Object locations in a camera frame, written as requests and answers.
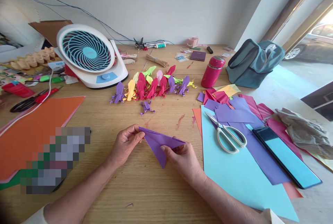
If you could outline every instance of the gray bag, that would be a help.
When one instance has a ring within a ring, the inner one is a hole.
[[[237,86],[256,89],[284,55],[284,49],[269,40],[257,44],[248,39],[228,63],[229,81]]]

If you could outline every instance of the smartphone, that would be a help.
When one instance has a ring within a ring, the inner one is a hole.
[[[299,188],[307,189],[322,183],[270,127],[256,128],[253,133]]]

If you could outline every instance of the orange paper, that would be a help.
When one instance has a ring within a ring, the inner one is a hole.
[[[30,115],[18,120],[0,137],[0,180],[25,169],[33,154],[44,151],[56,127],[68,122],[85,97],[50,98]]]
[[[194,108],[193,109],[195,121],[197,122],[200,135],[202,137],[202,121],[201,121],[201,108]],[[283,187],[289,197],[290,200],[296,198],[303,198],[300,192],[295,188],[295,186],[291,182],[283,183]]]

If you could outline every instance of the bundle of sticks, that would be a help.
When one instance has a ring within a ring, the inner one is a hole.
[[[149,61],[153,61],[153,62],[163,66],[164,68],[169,66],[169,64],[166,61],[162,61],[160,59],[154,58],[153,56],[151,56],[149,54],[146,55],[146,59]]]

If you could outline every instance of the fan knob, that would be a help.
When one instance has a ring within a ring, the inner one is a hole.
[[[102,75],[102,79],[108,81],[110,79],[110,75],[104,74],[104,75]]]

